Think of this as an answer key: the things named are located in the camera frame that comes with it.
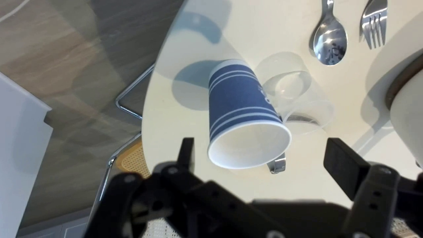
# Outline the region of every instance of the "white tabletop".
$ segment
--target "white tabletop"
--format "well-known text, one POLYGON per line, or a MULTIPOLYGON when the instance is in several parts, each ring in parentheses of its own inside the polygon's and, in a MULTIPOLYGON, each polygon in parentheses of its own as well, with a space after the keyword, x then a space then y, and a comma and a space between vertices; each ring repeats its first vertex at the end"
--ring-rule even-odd
POLYGON ((421 0, 389 1, 387 43, 375 50, 359 41, 360 17, 366 4, 367 0, 335 1, 334 15, 345 27, 349 44, 339 64, 325 66, 309 49, 310 36, 321 16, 320 1, 186 0, 163 44, 148 87, 142 131, 149 169, 175 160, 182 139, 194 137, 195 174, 217 181, 245 201, 325 199, 350 205, 323 168, 326 138, 340 137, 356 150, 365 147, 389 120, 384 106, 387 87, 423 48, 421 0), (334 103, 335 120, 326 131, 295 136, 287 151, 287 170, 278 175, 268 173, 266 166, 244 171, 215 166, 206 154, 210 70, 216 61, 231 58, 243 59, 254 70, 280 52, 302 57, 334 103))

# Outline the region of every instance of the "clear plastic cup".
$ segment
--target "clear plastic cup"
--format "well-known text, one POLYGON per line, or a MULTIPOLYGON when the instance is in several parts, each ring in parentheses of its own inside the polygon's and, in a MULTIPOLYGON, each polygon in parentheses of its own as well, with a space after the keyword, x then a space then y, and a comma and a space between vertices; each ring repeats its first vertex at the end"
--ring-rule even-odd
POLYGON ((292 134, 307 134, 327 126, 334 105, 294 53, 278 53, 255 70, 276 112, 292 134))

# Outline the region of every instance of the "wooden floor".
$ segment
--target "wooden floor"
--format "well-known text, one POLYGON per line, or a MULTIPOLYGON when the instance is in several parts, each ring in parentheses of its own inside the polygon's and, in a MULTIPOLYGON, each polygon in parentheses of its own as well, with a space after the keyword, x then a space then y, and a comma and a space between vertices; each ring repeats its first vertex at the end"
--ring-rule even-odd
MULTIPOLYGON (((2 0, 0 17, 22 2, 2 0)), ((114 98, 154 62, 181 4, 31 0, 0 22, 0 72, 53 108, 21 227, 92 205, 108 158, 141 129, 114 98)), ((142 112, 147 84, 123 102, 142 112)))

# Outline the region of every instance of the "silver spoon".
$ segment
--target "silver spoon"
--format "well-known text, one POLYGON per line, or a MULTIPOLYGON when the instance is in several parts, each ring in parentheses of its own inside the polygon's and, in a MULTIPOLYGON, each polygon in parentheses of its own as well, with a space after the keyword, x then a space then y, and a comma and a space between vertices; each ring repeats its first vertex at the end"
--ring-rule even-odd
POLYGON ((333 16, 333 1, 322 0, 323 17, 313 40, 314 54, 326 65, 339 63, 345 55, 348 44, 344 27, 333 16))

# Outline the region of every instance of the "fork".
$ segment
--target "fork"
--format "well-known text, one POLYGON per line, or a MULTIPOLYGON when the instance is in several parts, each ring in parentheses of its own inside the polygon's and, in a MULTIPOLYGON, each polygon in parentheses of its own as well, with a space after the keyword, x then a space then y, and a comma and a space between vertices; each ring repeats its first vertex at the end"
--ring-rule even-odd
POLYGON ((387 0, 371 0, 364 9, 361 28, 370 49, 385 45, 387 9, 387 0))

